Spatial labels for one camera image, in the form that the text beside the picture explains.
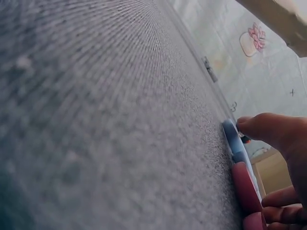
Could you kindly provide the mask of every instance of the blue object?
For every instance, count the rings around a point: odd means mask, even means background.
[[[246,149],[244,147],[244,144],[238,134],[238,131],[236,129],[236,126],[232,122],[231,119],[227,119],[223,122],[223,129],[225,132],[225,136],[227,138],[229,147],[231,149],[231,152],[233,154],[233,160],[235,163],[243,161],[251,175],[251,178],[254,182],[254,186],[256,188],[256,192],[258,194],[259,199],[261,199],[257,179],[255,177],[255,174],[253,172],[253,168],[251,166],[248,153],[246,152]]]

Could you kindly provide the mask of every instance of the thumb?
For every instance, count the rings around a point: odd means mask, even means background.
[[[237,127],[244,135],[264,141],[284,154],[290,146],[305,142],[302,138],[307,137],[307,119],[301,117],[263,113],[239,118]]]

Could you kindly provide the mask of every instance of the finger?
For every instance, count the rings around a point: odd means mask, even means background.
[[[263,209],[268,224],[279,222],[282,224],[307,224],[307,212],[302,205],[289,207],[265,207]]]
[[[271,113],[239,118],[237,127],[244,135],[262,140],[280,152],[292,146],[298,138],[307,135],[306,118]]]
[[[262,200],[263,207],[282,207],[299,203],[301,202],[293,186],[272,192]]]
[[[281,223],[272,223],[268,225],[268,230],[304,230],[301,225],[288,225]]]

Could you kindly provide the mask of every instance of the red object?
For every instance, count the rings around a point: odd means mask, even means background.
[[[232,177],[237,198],[246,215],[261,212],[261,203],[244,162],[238,162],[233,166]]]
[[[263,213],[256,212],[250,214],[243,220],[244,230],[267,230],[267,224]]]

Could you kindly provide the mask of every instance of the fingernail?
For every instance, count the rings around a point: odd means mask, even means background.
[[[242,117],[240,117],[236,122],[237,122],[238,124],[242,124],[242,123],[248,121],[249,119],[251,119],[250,116],[242,116]]]

